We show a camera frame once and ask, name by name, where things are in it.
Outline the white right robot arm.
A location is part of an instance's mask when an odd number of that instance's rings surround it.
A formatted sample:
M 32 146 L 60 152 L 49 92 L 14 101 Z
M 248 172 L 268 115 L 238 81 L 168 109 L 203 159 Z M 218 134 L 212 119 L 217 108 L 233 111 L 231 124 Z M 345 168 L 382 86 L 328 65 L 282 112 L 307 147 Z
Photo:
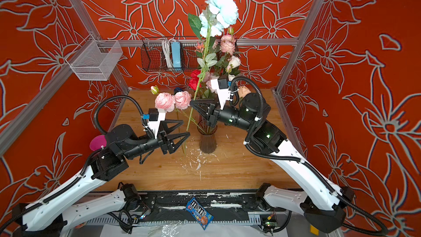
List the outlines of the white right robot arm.
M 214 80 L 216 99 L 191 101 L 208 126 L 218 122 L 243 129 L 243 141 L 253 155 L 269 159 L 281 167 L 300 187 L 291 191 L 265 184 L 260 189 L 264 202 L 273 208 L 295 212 L 316 229 L 331 233 L 341 227 L 362 234 L 384 237 L 385 224 L 353 204 L 354 192 L 340 187 L 321 174 L 292 144 L 287 136 L 267 120 L 271 107 L 262 91 L 251 79 L 243 76 L 232 81 Z

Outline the large red rose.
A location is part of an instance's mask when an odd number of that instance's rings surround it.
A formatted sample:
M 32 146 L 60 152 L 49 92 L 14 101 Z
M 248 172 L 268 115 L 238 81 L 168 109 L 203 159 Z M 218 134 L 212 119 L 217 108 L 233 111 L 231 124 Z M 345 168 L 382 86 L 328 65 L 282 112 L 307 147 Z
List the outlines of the large red rose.
M 190 74 L 190 79 L 188 81 L 188 86 L 192 89 L 195 90 L 197 89 L 197 85 L 199 82 L 199 75 L 201 74 L 201 70 L 194 70 L 191 72 Z

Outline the white cream rose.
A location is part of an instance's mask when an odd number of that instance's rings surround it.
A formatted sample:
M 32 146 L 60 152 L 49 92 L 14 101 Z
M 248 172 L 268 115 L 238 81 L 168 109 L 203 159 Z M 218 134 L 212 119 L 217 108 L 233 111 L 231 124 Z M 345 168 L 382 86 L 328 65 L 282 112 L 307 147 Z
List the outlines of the white cream rose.
M 226 71 L 228 73 L 231 73 L 233 71 L 233 69 L 238 68 L 241 65 L 241 60 L 240 58 L 236 57 L 236 56 L 232 56 L 229 59 L 228 65 L 226 67 Z

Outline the blue and white flowers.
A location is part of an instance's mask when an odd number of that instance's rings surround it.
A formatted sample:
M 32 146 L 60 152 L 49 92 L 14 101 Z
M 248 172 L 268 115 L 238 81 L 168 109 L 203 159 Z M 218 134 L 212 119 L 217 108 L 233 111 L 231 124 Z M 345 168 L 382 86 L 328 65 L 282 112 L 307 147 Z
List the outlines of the blue and white flowers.
M 217 63 L 216 51 L 211 50 L 211 40 L 221 36 L 230 27 L 234 26 L 239 18 L 239 9 L 234 0 L 205 0 L 205 9 L 200 15 L 188 15 L 188 22 L 194 35 L 198 38 L 198 52 L 202 54 L 197 58 L 200 67 L 198 82 L 194 88 L 196 100 L 198 90 L 211 67 Z

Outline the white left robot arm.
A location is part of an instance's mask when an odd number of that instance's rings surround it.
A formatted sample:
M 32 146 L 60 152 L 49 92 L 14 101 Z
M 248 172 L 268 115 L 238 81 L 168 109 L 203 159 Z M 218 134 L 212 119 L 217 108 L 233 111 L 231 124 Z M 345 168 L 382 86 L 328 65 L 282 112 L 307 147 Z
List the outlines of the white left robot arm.
M 138 137 L 127 124 L 118 125 L 108 132 L 101 127 L 100 110 L 118 99 L 129 100 L 136 106 L 145 135 Z M 175 153 L 190 133 L 175 133 L 183 125 L 182 120 L 167 120 L 157 109 L 150 109 L 146 114 L 128 95 L 116 95 L 100 103 L 94 112 L 94 124 L 104 135 L 105 146 L 93 151 L 81 170 L 63 185 L 33 203 L 14 207 L 12 218 L 1 226 L 1 231 L 17 223 L 19 228 L 13 233 L 15 237 L 58 237 L 63 231 L 92 218 L 110 214 L 124 231 L 131 232 L 133 220 L 130 212 L 143 205 L 134 184 L 123 184 L 111 194 L 82 204 L 77 201 L 128 169 L 128 160 L 139 158 L 139 163 L 143 164 L 156 149 L 161 149 L 164 154 Z

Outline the brown glass vase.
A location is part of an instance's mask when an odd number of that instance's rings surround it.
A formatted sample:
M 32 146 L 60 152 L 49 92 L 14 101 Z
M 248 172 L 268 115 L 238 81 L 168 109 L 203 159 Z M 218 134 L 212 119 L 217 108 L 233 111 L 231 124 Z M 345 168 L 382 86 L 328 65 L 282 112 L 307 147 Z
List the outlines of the brown glass vase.
M 215 133 L 218 127 L 210 127 L 203 120 L 200 120 L 197 129 L 200 133 L 200 150 L 205 154 L 213 153 L 217 148 L 217 140 Z

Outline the peach cream rose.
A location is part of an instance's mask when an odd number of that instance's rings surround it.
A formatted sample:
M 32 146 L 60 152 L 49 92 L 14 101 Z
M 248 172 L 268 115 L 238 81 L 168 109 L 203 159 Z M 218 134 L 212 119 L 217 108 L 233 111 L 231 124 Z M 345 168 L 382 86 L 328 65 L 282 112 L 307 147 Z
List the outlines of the peach cream rose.
M 238 88 L 238 95 L 241 99 L 250 93 L 251 93 L 251 90 L 247 86 L 240 86 Z

